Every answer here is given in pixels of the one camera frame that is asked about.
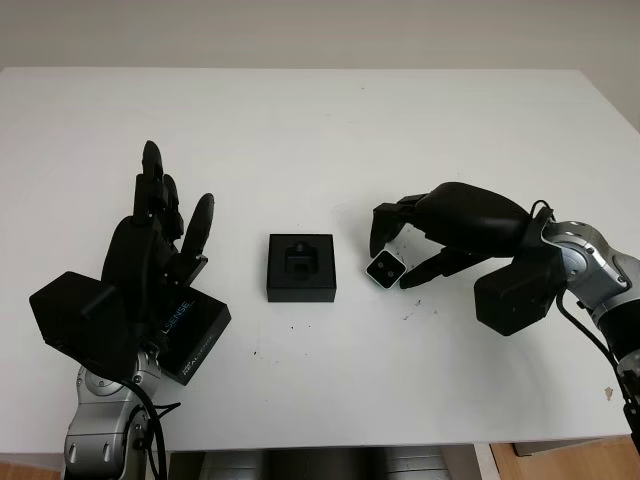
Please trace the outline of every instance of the black square holder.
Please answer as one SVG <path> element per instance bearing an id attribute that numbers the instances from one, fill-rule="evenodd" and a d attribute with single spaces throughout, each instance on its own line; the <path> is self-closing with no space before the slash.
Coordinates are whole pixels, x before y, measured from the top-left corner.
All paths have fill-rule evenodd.
<path id="1" fill-rule="evenodd" d="M 332 235 L 271 234 L 269 302 L 333 302 L 335 296 Z"/>

